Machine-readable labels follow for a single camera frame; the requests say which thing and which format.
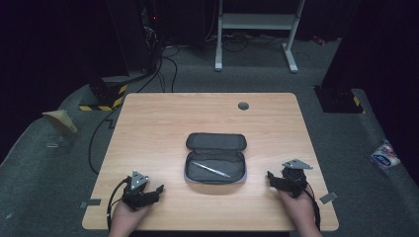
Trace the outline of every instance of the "gray zippered case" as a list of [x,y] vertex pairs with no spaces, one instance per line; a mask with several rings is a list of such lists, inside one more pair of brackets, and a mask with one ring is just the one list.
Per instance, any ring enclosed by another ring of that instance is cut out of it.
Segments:
[[224,185],[243,183],[246,161],[241,152],[247,146],[242,134],[195,132],[186,146],[192,151],[185,162],[185,180],[192,183]]

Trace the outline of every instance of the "white stand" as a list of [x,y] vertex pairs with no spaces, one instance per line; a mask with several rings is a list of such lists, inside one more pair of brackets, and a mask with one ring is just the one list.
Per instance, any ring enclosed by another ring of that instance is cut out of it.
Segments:
[[295,14],[223,14],[222,0],[219,0],[218,30],[215,51],[215,71],[222,70],[222,30],[223,29],[259,29],[259,30],[288,30],[290,36],[287,43],[283,43],[290,71],[297,73],[291,47],[301,17],[305,0],[299,0]]

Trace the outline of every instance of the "wooden table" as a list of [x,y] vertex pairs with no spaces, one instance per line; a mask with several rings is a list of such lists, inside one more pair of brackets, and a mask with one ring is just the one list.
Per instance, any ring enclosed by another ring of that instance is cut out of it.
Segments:
[[[245,102],[248,110],[240,110]],[[244,184],[186,183],[185,142],[192,132],[241,133],[247,163]],[[83,227],[107,229],[106,207],[115,186],[132,170],[149,176],[146,192],[165,190],[138,226],[142,230],[290,231],[267,171],[281,177],[283,163],[299,159],[313,166],[308,182],[319,199],[328,194],[295,95],[289,93],[129,94],[91,199]],[[114,199],[122,195],[122,186]],[[333,204],[318,201],[322,231],[338,228]]]

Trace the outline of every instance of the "yellow and black tape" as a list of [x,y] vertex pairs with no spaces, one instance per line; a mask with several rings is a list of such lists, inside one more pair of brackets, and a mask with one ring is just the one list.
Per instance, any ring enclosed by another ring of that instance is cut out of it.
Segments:
[[359,111],[359,113],[364,114],[365,111],[364,111],[363,107],[361,106],[360,99],[358,99],[358,97],[354,96],[354,102],[355,102],[355,106],[357,106],[357,110]]
[[124,93],[126,91],[127,85],[121,86],[118,91],[115,93],[114,98],[111,103],[106,105],[101,105],[97,103],[96,105],[79,105],[81,111],[112,111],[117,109],[123,102]]

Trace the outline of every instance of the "wire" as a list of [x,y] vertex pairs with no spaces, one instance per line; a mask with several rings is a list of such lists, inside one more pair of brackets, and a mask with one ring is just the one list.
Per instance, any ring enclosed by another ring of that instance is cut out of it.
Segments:
[[241,47],[241,48],[239,48],[239,49],[237,49],[237,50],[231,50],[231,49],[228,49],[227,47],[225,47],[225,45],[224,45],[224,43],[223,43],[223,44],[222,44],[222,48],[223,48],[224,50],[226,50],[226,51],[229,51],[229,52],[239,52],[239,51],[242,51],[242,50],[244,50],[244,49],[247,47],[247,45],[249,45],[249,40],[248,40],[245,36],[242,36],[242,37],[240,37],[240,38],[238,38],[238,37],[233,37],[233,38],[229,39],[228,41],[229,41],[229,42],[232,42],[232,43],[243,43],[243,42],[244,42],[244,46],[243,46],[243,47]]
[[181,51],[181,48],[180,48],[180,46],[178,46],[178,45],[173,45],[173,46],[166,46],[165,48],[163,48],[163,50],[162,50],[162,54],[163,54],[163,51],[164,50],[166,50],[166,49],[169,49],[169,48],[173,48],[173,47],[176,47],[178,50],[175,52],[175,53],[173,53],[173,54],[170,54],[170,55],[165,55],[164,57],[171,57],[171,56],[174,56],[174,55],[176,55],[176,54],[178,54],[180,51]]
[[139,88],[139,90],[136,91],[136,93],[140,93],[158,75],[158,73],[160,72],[160,69],[161,69],[161,65],[162,65],[162,60],[160,58],[160,65],[158,66],[154,75],[141,88]]
[[299,52],[299,51],[296,53],[296,55],[299,56],[299,57],[301,57],[301,55],[304,55],[306,60],[310,59],[310,57],[311,57],[310,54],[308,54],[306,52]]
[[293,180],[293,178],[288,175],[288,177],[290,178],[291,181],[293,181],[293,183],[299,188],[301,189],[303,192],[305,192],[311,199],[312,205],[313,205],[313,210],[314,210],[314,218],[315,218],[315,226],[317,227],[318,230],[320,230],[320,220],[321,220],[321,216],[320,216],[320,208],[318,207],[317,201],[315,201],[315,196],[314,196],[314,190],[311,187],[311,184],[309,182],[306,182],[308,184],[308,186],[311,189],[312,195],[308,192],[307,189],[301,187],[297,181]]
[[112,206],[119,200],[115,201],[114,203],[112,203],[112,200],[114,199],[114,195],[117,192],[117,190],[120,188],[121,185],[128,183],[130,180],[130,177],[125,178],[124,180],[120,181],[120,183],[115,187],[114,191],[111,194],[111,198],[109,198],[109,202],[108,202],[108,208],[107,208],[107,222],[108,222],[108,230],[109,232],[111,232],[111,226],[112,226],[112,217],[111,217],[111,212],[112,212]]
[[116,112],[117,110],[119,110],[122,107],[122,105],[120,105],[118,108],[116,108],[115,110],[111,111],[104,119],[102,119],[102,121],[96,126],[95,131],[93,132],[92,136],[90,137],[90,142],[89,142],[89,150],[88,150],[88,161],[89,161],[89,166],[90,169],[97,175],[99,175],[99,171],[97,171],[92,164],[92,146],[93,146],[93,139],[95,138],[96,132],[98,132],[99,127],[102,125],[102,123],[104,123],[105,121],[110,121],[109,124],[109,128],[115,128],[115,126],[113,125],[114,120],[113,119],[108,119],[111,115],[114,114],[114,112]]
[[173,93],[174,92],[173,91],[174,90],[173,88],[175,86],[176,76],[178,74],[178,65],[176,64],[176,62],[174,60],[172,60],[172,59],[170,59],[168,57],[162,57],[162,58],[171,61],[175,65],[175,75],[173,75],[173,80],[172,80],[172,93]]
[[215,13],[216,13],[216,1],[215,1],[215,0],[213,0],[212,23],[211,23],[211,25],[210,25],[209,33],[208,33],[208,34],[207,34],[207,36],[206,36],[206,40],[209,38],[210,33],[212,32],[212,28],[213,28],[213,25],[214,25],[214,22],[215,22]]
[[161,91],[166,92],[166,82],[164,81],[164,75],[161,72],[158,72],[158,78],[160,79]]
[[156,45],[157,42],[157,34],[154,32],[154,30],[152,30],[149,27],[144,27],[145,31],[146,31],[146,36],[145,36],[145,42],[148,45],[148,49],[153,49]]
[[249,41],[251,41],[251,43],[249,43],[250,45],[262,45],[262,46],[269,46],[269,45],[275,45],[281,42],[284,42],[284,40],[286,40],[287,38],[275,38],[272,37],[271,39],[263,39],[263,40],[268,40],[266,42],[256,42],[256,41],[252,41],[252,40],[259,40],[260,38],[252,38]]

